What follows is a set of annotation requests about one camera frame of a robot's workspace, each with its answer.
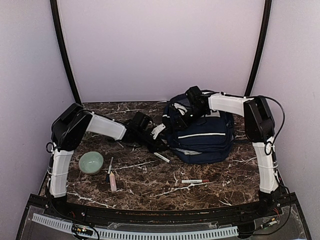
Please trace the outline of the purple capped white marker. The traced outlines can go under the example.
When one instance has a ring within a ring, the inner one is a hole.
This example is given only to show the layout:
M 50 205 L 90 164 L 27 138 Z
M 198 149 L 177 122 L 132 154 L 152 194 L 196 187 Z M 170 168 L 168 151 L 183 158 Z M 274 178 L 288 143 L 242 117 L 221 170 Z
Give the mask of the purple capped white marker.
M 167 157 L 161 155 L 160 153 L 158 152 L 154 152 L 153 153 L 155 156 L 157 156 L 158 158 L 162 159 L 163 161 L 165 161 L 166 163 L 171 163 L 171 160 L 168 159 Z

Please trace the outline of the navy blue student backpack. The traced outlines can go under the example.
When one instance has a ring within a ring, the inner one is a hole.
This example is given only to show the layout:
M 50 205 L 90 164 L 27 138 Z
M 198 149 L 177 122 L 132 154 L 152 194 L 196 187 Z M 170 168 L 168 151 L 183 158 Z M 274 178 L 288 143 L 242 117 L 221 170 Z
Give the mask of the navy blue student backpack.
M 189 110 L 191 104 L 185 94 L 179 94 L 166 104 L 162 123 L 166 125 L 165 139 L 170 149 L 184 163 L 214 164 L 224 161 L 234 143 L 234 117 L 229 112 L 211 111 L 196 119 L 188 128 L 175 130 L 174 116 L 169 105 L 181 103 Z

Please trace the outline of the red capped white marker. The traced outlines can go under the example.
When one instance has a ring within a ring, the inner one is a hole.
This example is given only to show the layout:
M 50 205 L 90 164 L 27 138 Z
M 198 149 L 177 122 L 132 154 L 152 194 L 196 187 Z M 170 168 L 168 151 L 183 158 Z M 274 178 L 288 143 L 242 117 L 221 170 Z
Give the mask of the red capped white marker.
M 208 179 L 183 179 L 181 180 L 182 184 L 200 184 L 200 183 L 209 183 Z

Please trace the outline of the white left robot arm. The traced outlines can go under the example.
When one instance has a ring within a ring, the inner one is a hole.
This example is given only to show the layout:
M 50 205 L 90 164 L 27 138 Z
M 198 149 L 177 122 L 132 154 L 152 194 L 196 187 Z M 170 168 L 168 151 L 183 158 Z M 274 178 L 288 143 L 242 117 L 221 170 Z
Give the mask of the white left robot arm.
M 51 160 L 48 167 L 49 194 L 62 198 L 67 194 L 69 165 L 85 133 L 95 133 L 126 143 L 146 146 L 151 153 L 167 150 L 156 128 L 149 128 L 152 118 L 138 111 L 124 123 L 96 114 L 78 103 L 71 104 L 51 126 Z

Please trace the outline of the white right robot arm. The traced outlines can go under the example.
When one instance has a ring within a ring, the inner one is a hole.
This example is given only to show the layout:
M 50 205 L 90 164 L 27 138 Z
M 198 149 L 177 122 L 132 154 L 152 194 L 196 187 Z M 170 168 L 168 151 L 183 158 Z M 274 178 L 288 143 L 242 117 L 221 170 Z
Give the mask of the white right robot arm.
M 235 142 L 234 115 L 244 118 L 244 131 L 258 163 L 259 191 L 273 194 L 280 186 L 275 153 L 275 120 L 262 95 L 241 97 L 203 91 L 197 86 L 173 97 L 163 112 L 169 124 L 167 141 L 186 163 L 211 164 L 225 160 Z

